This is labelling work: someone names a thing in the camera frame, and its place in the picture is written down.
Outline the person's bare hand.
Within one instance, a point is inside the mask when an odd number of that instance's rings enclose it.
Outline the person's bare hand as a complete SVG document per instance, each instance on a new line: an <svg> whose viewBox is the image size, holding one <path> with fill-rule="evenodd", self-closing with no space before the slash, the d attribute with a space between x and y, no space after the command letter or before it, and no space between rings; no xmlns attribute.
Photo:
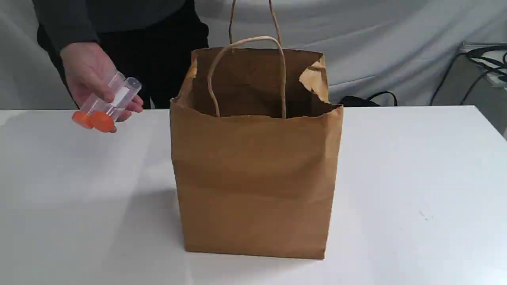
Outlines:
<svg viewBox="0 0 507 285"><path fill-rule="evenodd" d="M114 100L114 90L104 83L109 74L117 71L112 60L97 43L74 43L60 51L65 79L78 110L91 94L107 103ZM128 119L132 112L142 112L143 101L134 97L116 122Z"/></svg>

